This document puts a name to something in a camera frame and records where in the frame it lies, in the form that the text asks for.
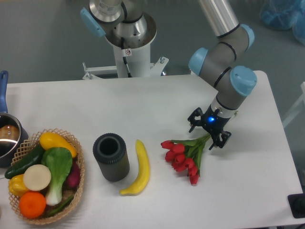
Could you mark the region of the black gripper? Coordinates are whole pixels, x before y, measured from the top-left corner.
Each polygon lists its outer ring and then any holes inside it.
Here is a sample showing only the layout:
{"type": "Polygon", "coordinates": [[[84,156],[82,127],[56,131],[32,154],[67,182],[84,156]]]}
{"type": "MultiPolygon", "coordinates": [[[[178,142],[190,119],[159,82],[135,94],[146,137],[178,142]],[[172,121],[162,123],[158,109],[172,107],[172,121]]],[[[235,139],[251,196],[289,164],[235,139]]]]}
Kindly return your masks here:
{"type": "Polygon", "coordinates": [[[189,133],[197,126],[203,127],[204,130],[210,133],[213,140],[209,150],[212,150],[213,147],[223,148],[232,135],[231,132],[224,131],[224,127],[230,119],[230,117],[222,117],[220,109],[213,109],[211,105],[205,113],[198,107],[187,118],[190,123],[189,133]]]}

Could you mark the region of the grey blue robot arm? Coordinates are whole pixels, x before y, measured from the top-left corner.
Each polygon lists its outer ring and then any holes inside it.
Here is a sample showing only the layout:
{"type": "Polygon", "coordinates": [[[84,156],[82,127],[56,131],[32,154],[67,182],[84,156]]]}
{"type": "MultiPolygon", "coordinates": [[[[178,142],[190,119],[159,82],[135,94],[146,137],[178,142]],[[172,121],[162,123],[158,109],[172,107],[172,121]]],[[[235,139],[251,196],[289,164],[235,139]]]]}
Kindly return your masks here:
{"type": "MultiPolygon", "coordinates": [[[[200,126],[213,140],[225,146],[231,133],[224,127],[252,92],[256,74],[244,66],[230,67],[254,42],[254,32],[240,24],[226,0],[199,1],[212,30],[216,46],[198,49],[189,60],[189,69],[217,90],[205,112],[197,108],[188,117],[191,128],[200,126]]],[[[140,0],[91,0],[80,11],[86,27],[97,37],[105,37],[113,47],[118,77],[149,77],[150,45],[156,36],[153,18],[142,9],[140,0]]]]}

